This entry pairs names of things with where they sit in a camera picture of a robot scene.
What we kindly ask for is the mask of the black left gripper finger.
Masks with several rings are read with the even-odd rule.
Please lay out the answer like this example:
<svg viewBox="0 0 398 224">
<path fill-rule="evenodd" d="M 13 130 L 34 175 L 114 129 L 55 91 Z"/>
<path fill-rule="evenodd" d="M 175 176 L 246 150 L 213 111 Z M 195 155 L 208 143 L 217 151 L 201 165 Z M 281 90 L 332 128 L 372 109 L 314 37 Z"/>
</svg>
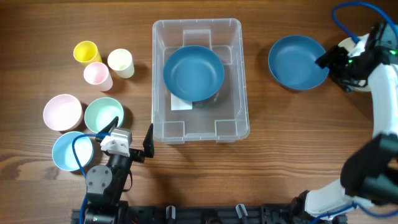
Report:
<svg viewBox="0 0 398 224">
<path fill-rule="evenodd" d="M 106 134 L 106 133 L 110 133 L 114 128 L 116 128 L 118 126 L 119 123 L 119 117 L 115 116 L 112 121 L 107 124 L 99 133 L 100 134 Z"/>
<path fill-rule="evenodd" d="M 153 138 L 154 124 L 151 123 L 147 131 L 146 137 L 142 143 L 144 147 L 145 157 L 154 157 L 154 138 Z"/>
</svg>

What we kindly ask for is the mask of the mint green bowl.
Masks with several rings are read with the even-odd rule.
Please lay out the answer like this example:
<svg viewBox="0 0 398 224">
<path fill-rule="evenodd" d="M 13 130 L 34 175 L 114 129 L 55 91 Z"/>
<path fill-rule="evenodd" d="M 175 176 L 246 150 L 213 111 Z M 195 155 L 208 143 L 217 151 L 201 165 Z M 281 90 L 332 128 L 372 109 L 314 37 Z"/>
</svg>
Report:
<svg viewBox="0 0 398 224">
<path fill-rule="evenodd" d="M 85 124 L 93 133 L 100 132 L 112 120 L 118 117 L 118 127 L 124 121 L 124 108 L 118 100 L 102 97 L 92 101 L 85 111 Z"/>
</svg>

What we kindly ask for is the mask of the dark blue bowl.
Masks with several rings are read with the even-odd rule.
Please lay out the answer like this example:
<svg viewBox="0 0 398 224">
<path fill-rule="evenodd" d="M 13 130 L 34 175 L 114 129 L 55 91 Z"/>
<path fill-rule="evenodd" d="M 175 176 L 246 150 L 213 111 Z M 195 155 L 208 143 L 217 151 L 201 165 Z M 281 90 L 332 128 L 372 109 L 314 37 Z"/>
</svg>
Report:
<svg viewBox="0 0 398 224">
<path fill-rule="evenodd" d="M 164 65 L 163 78 L 169 92 L 185 101 L 205 101 L 221 88 L 224 65 L 212 50 L 189 45 L 176 50 Z"/>
<path fill-rule="evenodd" d="M 329 69 L 321 68 L 315 61 L 326 50 L 313 38 L 290 35 L 278 40 L 270 49 L 269 70 L 283 87 L 304 91 L 321 85 L 328 77 Z"/>
</svg>

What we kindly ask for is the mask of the pink bowl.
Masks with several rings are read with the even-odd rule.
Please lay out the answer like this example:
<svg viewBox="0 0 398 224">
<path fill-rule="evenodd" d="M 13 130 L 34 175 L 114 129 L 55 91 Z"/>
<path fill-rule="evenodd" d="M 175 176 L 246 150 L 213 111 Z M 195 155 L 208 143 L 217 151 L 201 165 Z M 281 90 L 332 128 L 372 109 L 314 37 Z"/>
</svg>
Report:
<svg viewBox="0 0 398 224">
<path fill-rule="evenodd" d="M 54 131 L 69 131 L 82 122 L 83 108 L 76 97 L 57 95 L 45 105 L 43 119 L 46 126 Z"/>
</svg>

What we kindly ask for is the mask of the light blue bowl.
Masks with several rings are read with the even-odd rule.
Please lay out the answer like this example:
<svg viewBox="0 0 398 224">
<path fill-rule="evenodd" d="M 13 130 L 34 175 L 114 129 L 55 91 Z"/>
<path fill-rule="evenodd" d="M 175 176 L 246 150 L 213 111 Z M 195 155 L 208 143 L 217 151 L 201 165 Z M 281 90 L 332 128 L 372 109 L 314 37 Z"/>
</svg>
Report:
<svg viewBox="0 0 398 224">
<path fill-rule="evenodd" d="M 52 149 L 52 158 L 55 165 L 64 171 L 76 171 L 79 166 L 72 151 L 72 142 L 83 133 L 72 131 L 60 136 Z M 93 143 L 89 137 L 79 138 L 75 143 L 75 151 L 82 167 L 88 165 L 94 154 Z"/>
</svg>

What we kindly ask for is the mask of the pink plastic cup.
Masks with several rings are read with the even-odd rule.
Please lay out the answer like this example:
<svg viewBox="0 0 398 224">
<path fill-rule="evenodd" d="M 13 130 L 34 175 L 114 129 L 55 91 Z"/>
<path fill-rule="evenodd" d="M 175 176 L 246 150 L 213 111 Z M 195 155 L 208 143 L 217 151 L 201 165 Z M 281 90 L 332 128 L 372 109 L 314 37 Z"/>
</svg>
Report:
<svg viewBox="0 0 398 224">
<path fill-rule="evenodd" d="M 97 87 L 100 91 L 108 91 L 113 86 L 108 67 L 102 62 L 89 64 L 83 72 L 83 77 L 87 83 Z"/>
</svg>

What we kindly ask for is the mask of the cream plastic cup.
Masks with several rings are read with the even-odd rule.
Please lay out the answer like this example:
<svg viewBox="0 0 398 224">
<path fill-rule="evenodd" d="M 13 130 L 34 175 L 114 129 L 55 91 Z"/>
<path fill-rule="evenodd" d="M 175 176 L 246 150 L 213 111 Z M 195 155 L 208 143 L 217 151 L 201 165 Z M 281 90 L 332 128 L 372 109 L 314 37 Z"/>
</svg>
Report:
<svg viewBox="0 0 398 224">
<path fill-rule="evenodd" d="M 132 54 L 126 49 L 115 49 L 108 55 L 108 65 L 121 78 L 131 78 L 134 74 Z"/>
</svg>

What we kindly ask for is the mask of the yellow plastic cup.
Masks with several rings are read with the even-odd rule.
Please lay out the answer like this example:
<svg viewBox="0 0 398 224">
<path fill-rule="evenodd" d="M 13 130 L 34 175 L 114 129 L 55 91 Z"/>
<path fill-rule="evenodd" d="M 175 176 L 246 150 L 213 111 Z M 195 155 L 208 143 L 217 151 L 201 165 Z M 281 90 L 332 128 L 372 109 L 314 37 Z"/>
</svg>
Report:
<svg viewBox="0 0 398 224">
<path fill-rule="evenodd" d="M 97 45 L 89 40 L 77 44 L 73 49 L 73 56 L 77 62 L 85 67 L 93 62 L 102 62 Z"/>
</svg>

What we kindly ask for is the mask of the cream white bowl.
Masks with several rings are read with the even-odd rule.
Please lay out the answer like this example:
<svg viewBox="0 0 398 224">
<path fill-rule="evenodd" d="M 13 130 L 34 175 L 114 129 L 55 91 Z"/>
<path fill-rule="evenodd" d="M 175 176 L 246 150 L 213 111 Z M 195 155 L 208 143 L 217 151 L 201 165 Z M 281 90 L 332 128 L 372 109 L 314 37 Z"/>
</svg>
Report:
<svg viewBox="0 0 398 224">
<path fill-rule="evenodd" d="M 345 48 L 347 51 L 351 51 L 354 49 L 355 43 L 352 41 L 351 37 L 348 37 L 344 40 L 342 40 L 339 44 L 339 47 L 343 47 Z M 370 92 L 370 87 L 367 86 L 363 86 L 363 87 L 351 87 L 351 90 L 353 91 L 360 91 L 360 92 Z"/>
</svg>

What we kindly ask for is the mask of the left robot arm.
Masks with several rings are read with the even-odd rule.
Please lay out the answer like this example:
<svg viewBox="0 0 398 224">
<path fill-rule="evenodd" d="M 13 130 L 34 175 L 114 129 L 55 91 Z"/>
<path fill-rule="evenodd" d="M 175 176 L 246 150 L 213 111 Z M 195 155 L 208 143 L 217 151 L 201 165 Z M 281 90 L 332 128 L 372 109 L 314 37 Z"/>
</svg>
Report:
<svg viewBox="0 0 398 224">
<path fill-rule="evenodd" d="M 129 204 L 120 198 L 128 191 L 124 186 L 128 179 L 132 179 L 132 163 L 143 163 L 145 158 L 154 156 L 153 124 L 142 143 L 144 149 L 139 150 L 130 147 L 132 134 L 128 129 L 117 127 L 118 121 L 118 117 L 113 118 L 95 134 L 95 141 L 101 144 L 109 159 L 106 165 L 94 166 L 86 173 L 86 195 L 79 223 L 128 223 Z"/>
</svg>

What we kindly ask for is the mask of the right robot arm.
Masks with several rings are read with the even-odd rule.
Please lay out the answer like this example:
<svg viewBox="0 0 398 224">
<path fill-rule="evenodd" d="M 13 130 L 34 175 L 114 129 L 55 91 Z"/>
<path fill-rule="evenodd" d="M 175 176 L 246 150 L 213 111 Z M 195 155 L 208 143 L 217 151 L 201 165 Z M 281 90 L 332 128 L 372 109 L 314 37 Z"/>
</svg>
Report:
<svg viewBox="0 0 398 224">
<path fill-rule="evenodd" d="M 150 168 L 168 219 L 205 201 L 246 220 L 245 202 L 286 190 L 288 222 L 397 203 L 397 29 L 351 50 L 283 31 L 266 50 L 249 41 L 269 35 L 258 22 L 153 24 Z"/>
</svg>

